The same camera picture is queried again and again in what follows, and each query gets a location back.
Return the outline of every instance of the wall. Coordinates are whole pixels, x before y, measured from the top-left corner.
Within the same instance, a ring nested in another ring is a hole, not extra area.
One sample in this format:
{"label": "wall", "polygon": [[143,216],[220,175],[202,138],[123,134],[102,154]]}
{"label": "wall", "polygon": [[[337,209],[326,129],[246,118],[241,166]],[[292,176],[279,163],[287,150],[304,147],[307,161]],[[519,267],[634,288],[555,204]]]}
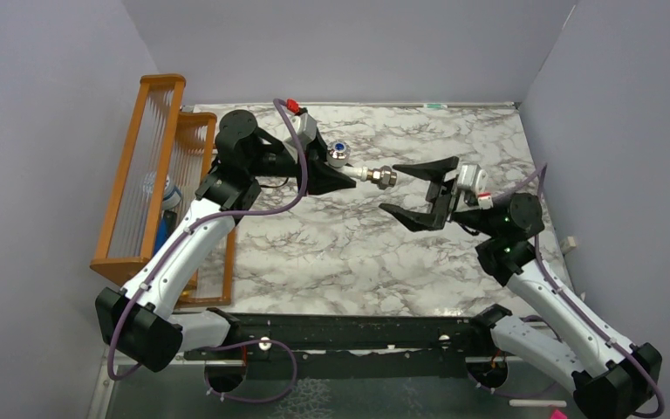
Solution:
{"label": "wall", "polygon": [[84,417],[103,351],[88,269],[140,75],[115,0],[0,2],[0,417]]}
{"label": "wall", "polygon": [[123,0],[185,103],[519,101],[576,0]]}
{"label": "wall", "polygon": [[670,417],[670,2],[581,0],[520,110],[574,284],[663,353]]}

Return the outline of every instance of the table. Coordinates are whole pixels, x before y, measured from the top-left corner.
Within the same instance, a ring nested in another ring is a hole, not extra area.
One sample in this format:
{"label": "table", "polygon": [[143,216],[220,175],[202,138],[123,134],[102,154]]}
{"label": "table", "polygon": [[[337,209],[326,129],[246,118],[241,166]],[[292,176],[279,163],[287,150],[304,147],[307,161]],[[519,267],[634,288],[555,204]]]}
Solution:
{"label": "table", "polygon": [[[195,106],[196,112],[214,112],[219,120],[232,109],[250,110],[260,127],[269,131],[281,124],[273,106]],[[351,163],[356,166],[377,168],[458,155],[488,171],[492,192],[507,189],[535,168],[520,117],[512,107],[308,109],[326,142],[350,145]],[[233,303],[225,310],[471,316],[499,303],[520,316],[534,313],[482,271],[474,247],[486,237],[471,237],[453,223],[441,231],[413,233],[378,208],[380,203],[396,203],[427,210],[427,185],[400,174],[397,185],[386,191],[359,182],[356,189],[306,197],[281,215],[244,218],[237,236]],[[280,207],[295,194],[294,182],[264,189],[253,209]],[[545,208],[544,221],[542,252],[569,284]],[[223,259],[221,248],[200,269],[201,296],[219,292]]]}

